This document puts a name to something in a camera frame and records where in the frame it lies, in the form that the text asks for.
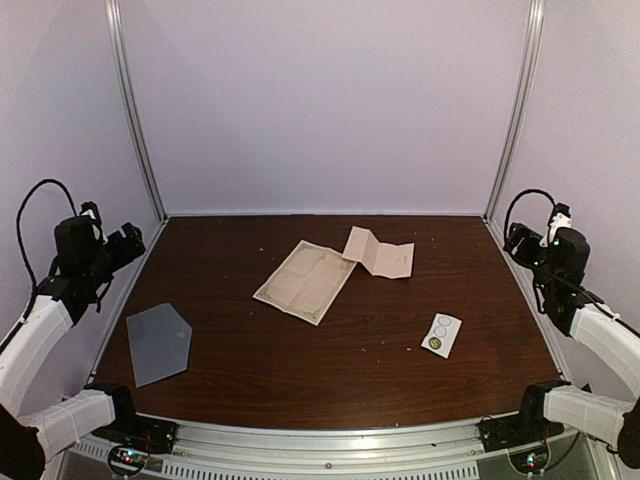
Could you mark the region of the grey-blue envelope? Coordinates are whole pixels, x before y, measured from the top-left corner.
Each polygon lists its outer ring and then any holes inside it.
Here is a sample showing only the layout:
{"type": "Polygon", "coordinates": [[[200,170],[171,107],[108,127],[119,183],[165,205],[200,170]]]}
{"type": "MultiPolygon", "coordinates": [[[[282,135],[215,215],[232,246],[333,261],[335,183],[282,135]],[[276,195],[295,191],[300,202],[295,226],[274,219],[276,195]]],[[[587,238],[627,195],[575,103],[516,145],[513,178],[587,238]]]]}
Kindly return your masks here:
{"type": "Polygon", "coordinates": [[[137,388],[187,370],[193,330],[171,304],[131,315],[126,326],[137,388]]]}

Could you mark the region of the beige letter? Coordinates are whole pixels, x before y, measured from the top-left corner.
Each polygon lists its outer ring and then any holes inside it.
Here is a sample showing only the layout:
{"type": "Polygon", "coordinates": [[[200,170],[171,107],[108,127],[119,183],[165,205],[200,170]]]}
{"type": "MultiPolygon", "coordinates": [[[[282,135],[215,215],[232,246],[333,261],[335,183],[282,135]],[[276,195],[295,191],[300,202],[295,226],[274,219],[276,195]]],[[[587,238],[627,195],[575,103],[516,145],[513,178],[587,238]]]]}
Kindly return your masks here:
{"type": "Polygon", "coordinates": [[[360,263],[372,276],[404,279],[412,275],[414,249],[414,243],[380,242],[369,229],[353,226],[342,258],[360,263]]]}

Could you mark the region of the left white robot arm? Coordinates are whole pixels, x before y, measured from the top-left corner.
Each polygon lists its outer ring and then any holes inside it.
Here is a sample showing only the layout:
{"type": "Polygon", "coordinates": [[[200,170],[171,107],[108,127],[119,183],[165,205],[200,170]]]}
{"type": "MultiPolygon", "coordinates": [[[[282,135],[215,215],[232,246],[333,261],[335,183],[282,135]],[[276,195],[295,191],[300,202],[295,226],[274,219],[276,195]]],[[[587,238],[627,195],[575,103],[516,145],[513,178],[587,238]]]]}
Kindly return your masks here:
{"type": "Polygon", "coordinates": [[[52,349],[89,306],[101,305],[115,272],[145,251],[138,227],[126,223],[104,235],[100,222],[84,215],[61,222],[54,239],[48,276],[1,343],[1,473],[10,479],[41,478],[53,457],[99,428],[123,444],[144,433],[129,389],[117,385],[91,385],[25,423],[17,417],[52,349]]]}

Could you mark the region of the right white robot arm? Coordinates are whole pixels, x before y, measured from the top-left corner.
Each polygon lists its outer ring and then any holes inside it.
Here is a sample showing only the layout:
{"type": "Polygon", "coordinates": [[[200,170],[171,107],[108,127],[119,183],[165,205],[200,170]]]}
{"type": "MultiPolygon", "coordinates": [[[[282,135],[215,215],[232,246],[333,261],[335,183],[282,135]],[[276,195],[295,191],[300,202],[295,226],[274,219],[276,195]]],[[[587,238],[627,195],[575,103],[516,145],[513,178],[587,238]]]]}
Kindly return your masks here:
{"type": "MultiPolygon", "coordinates": [[[[512,223],[504,250],[533,273],[544,314],[556,329],[599,357],[638,398],[639,334],[581,286],[590,254],[585,236],[566,226],[540,235],[512,223]]],[[[529,386],[513,419],[513,433],[530,442],[551,423],[578,429],[607,444],[628,468],[639,467],[637,400],[611,399],[561,381],[529,386]]]]}

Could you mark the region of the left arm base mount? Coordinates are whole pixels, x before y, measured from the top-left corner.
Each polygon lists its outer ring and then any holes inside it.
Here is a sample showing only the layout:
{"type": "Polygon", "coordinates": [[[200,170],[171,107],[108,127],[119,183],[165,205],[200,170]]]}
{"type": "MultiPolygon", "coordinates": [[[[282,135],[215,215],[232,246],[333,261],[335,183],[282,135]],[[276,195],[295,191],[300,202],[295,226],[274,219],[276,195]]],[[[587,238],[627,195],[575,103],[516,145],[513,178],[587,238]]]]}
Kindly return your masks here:
{"type": "Polygon", "coordinates": [[[116,419],[92,435],[112,443],[107,466],[121,477],[142,472],[153,455],[170,454],[178,430],[173,421],[134,414],[130,419],[116,419]]]}

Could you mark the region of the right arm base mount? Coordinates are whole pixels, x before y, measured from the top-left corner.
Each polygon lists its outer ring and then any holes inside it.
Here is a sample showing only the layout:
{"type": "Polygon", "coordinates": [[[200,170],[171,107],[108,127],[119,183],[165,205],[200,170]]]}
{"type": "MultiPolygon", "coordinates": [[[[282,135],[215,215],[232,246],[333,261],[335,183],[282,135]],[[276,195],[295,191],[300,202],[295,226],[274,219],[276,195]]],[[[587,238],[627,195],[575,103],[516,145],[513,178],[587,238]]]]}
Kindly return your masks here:
{"type": "Polygon", "coordinates": [[[564,432],[560,423],[545,419],[527,423],[518,413],[482,417],[477,428],[486,453],[505,450],[515,472],[527,477],[541,475],[551,466],[549,440],[564,432]]]}

